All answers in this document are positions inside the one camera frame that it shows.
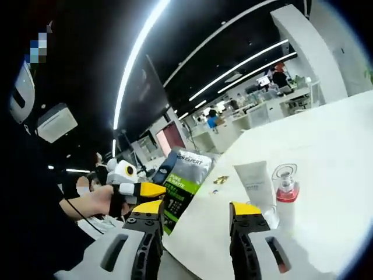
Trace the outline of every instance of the office chair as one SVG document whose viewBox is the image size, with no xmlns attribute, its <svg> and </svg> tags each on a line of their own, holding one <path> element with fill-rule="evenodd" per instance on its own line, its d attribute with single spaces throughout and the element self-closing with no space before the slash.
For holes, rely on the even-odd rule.
<svg viewBox="0 0 373 280">
<path fill-rule="evenodd" d="M 270 122 L 267 105 L 260 104 L 255 109 L 248 112 L 250 128 L 258 127 Z"/>
</svg>

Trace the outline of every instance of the pink screen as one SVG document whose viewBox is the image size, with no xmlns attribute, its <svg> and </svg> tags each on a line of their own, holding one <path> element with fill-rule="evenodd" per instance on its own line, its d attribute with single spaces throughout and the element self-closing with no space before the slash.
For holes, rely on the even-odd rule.
<svg viewBox="0 0 373 280">
<path fill-rule="evenodd" d="M 175 146 L 185 148 L 179 130 L 174 122 L 166 126 L 162 131 L 158 132 L 157 139 L 165 156 L 168 156 L 171 149 Z"/>
</svg>

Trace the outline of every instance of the white pillar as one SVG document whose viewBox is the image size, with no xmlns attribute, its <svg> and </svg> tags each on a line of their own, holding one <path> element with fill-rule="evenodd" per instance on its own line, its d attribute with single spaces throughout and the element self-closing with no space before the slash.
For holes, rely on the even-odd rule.
<svg viewBox="0 0 373 280">
<path fill-rule="evenodd" d="M 309 22 L 332 52 L 342 73 L 349 96 L 373 89 L 368 55 L 359 38 L 344 19 L 323 0 L 312 0 Z"/>
<path fill-rule="evenodd" d="M 137 154 L 137 156 L 139 157 L 139 159 L 141 160 L 143 164 L 149 161 L 138 141 L 132 143 L 132 147 L 133 147 L 133 151 Z"/>
<path fill-rule="evenodd" d="M 184 118 L 183 121 L 185 121 L 189 125 L 190 128 L 193 128 L 196 126 L 196 122 L 194 121 L 191 115 Z"/>
<path fill-rule="evenodd" d="M 271 16 L 277 28 L 298 53 L 307 72 L 311 74 L 311 79 L 320 81 L 325 103 L 347 97 L 338 64 L 308 19 L 293 5 L 274 10 Z"/>
</svg>

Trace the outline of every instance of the green package label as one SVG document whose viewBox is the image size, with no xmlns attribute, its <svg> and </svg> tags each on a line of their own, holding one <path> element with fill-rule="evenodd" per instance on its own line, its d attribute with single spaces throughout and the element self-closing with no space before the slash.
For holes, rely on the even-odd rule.
<svg viewBox="0 0 373 280">
<path fill-rule="evenodd" d="M 167 189 L 164 198 L 164 231 L 170 235 L 200 186 L 175 174 L 167 177 L 164 186 Z"/>
</svg>

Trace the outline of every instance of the monitor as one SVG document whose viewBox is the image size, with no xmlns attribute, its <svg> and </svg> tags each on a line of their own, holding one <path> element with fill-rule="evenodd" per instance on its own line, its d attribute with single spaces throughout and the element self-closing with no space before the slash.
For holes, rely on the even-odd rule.
<svg viewBox="0 0 373 280">
<path fill-rule="evenodd" d="M 259 79 L 256 80 L 260 86 L 265 86 L 265 85 L 268 85 L 270 84 L 270 80 L 268 78 L 268 75 L 265 75 Z"/>
<path fill-rule="evenodd" d="M 133 143 L 166 113 L 167 107 L 166 92 L 149 56 L 138 58 L 124 92 L 118 130 Z M 126 141 L 120 144 L 122 150 L 127 148 Z"/>
<path fill-rule="evenodd" d="M 174 121 L 170 122 L 160 130 L 156 134 L 156 137 L 165 157 L 168 156 L 173 147 L 185 148 L 185 144 Z"/>
</svg>

